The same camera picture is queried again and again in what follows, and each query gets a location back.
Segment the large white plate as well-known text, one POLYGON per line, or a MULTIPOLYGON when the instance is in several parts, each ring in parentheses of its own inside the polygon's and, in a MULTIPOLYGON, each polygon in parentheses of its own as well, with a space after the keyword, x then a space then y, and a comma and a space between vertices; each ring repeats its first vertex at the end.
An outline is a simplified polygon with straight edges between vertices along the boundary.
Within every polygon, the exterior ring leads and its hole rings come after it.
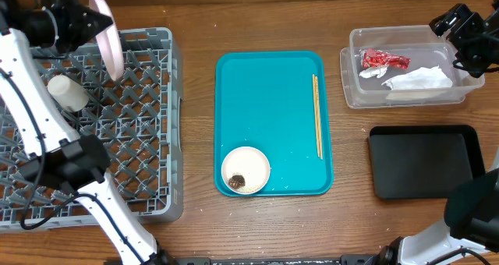
POLYGON ((124 59, 114 17, 105 0, 89 0, 89 7, 100 14, 110 17, 112 20, 112 25, 100 32, 96 36, 96 40, 109 76, 113 81, 117 81, 124 74, 124 59))

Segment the large white tissue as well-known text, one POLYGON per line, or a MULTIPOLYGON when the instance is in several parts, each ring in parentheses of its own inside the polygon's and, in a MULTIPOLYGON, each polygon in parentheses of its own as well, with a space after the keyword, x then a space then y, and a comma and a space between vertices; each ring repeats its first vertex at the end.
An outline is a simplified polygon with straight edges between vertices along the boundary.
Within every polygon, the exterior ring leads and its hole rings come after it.
POLYGON ((420 67, 406 74, 391 77, 383 82, 391 90, 422 90, 452 87, 453 82, 439 66, 420 67))

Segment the white paper cup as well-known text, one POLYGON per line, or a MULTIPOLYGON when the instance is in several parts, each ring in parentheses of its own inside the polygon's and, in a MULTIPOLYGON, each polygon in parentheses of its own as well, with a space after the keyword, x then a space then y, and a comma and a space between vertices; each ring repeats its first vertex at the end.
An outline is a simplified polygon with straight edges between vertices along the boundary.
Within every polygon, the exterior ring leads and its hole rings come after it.
POLYGON ((86 90, 68 76, 53 76, 48 81, 47 89, 65 111, 80 111, 89 102, 86 90))

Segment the red snack wrapper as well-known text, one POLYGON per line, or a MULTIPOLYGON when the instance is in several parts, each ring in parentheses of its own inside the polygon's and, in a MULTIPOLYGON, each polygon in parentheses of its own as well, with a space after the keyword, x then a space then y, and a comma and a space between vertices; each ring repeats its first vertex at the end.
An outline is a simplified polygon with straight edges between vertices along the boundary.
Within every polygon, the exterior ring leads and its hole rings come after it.
POLYGON ((385 51, 379 51, 372 48, 362 50, 361 63, 364 68, 371 67, 395 67, 400 69, 407 69, 410 64, 410 59, 394 55, 385 51))

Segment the small torn white tissue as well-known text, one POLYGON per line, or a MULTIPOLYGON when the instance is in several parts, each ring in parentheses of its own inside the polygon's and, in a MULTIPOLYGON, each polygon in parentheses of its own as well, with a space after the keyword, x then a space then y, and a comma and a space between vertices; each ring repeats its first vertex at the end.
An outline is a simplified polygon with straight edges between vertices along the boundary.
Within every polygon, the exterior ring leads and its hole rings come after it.
POLYGON ((387 70, 388 70, 387 66, 369 67, 361 71, 359 73, 359 76, 364 79, 369 79, 373 77, 379 79, 386 74, 387 70))

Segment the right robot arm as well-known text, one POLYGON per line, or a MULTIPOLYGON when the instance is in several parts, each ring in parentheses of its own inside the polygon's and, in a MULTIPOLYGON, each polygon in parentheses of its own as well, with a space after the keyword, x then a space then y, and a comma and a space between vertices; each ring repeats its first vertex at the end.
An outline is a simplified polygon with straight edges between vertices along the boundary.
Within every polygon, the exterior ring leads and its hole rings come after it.
MULTIPOLYGON (((456 48, 454 68, 478 78, 498 71, 498 0, 483 19, 458 3, 432 19, 430 29, 456 48)), ((486 263, 484 254, 498 251, 498 170, 457 187, 448 198, 444 217, 426 230, 398 237, 370 257, 367 265, 449 264, 466 256, 486 263)))

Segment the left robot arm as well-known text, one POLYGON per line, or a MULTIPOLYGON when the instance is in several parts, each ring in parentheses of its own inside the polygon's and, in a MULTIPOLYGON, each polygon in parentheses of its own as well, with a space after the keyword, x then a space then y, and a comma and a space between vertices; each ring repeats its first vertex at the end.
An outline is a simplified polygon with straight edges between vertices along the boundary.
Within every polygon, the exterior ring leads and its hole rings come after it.
POLYGON ((61 115, 35 66, 33 48, 55 48, 65 59, 91 39, 113 78, 122 74, 122 47, 105 0, 1 0, 1 96, 28 156, 21 175, 35 186, 69 194, 101 226, 124 264, 172 264, 174 259, 136 219, 109 172, 95 135, 80 135, 61 115))

